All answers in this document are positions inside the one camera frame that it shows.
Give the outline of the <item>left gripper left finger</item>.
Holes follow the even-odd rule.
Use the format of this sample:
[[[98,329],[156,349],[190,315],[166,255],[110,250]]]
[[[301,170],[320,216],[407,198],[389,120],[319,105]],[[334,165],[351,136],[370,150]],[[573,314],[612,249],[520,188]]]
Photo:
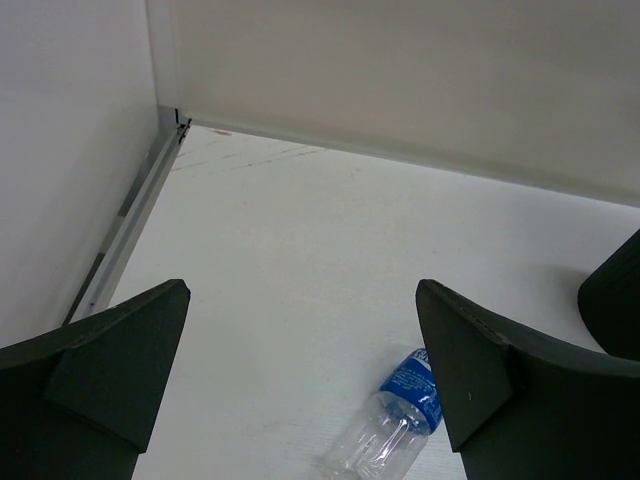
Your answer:
[[[1,350],[1,476],[129,479],[149,446],[191,292],[168,280]]]

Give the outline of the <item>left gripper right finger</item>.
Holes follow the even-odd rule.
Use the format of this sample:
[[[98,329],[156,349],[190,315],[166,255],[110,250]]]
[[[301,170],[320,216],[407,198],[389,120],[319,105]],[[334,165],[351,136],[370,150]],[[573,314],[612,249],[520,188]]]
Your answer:
[[[639,365],[556,339],[434,280],[416,307],[470,479],[635,479]]]

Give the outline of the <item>black ribbed plastic bin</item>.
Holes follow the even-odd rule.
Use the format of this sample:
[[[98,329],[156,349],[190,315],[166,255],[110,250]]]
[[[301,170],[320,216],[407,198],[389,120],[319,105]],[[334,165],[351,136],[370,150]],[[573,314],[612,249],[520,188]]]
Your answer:
[[[639,232],[636,231],[580,286],[580,316],[610,355],[639,360]]]

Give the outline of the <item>blue label plastic bottle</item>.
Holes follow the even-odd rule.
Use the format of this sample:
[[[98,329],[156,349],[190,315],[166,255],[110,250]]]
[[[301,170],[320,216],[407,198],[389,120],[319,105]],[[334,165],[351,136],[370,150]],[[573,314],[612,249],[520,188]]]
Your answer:
[[[427,350],[409,354],[323,458],[320,479],[402,479],[442,421]]]

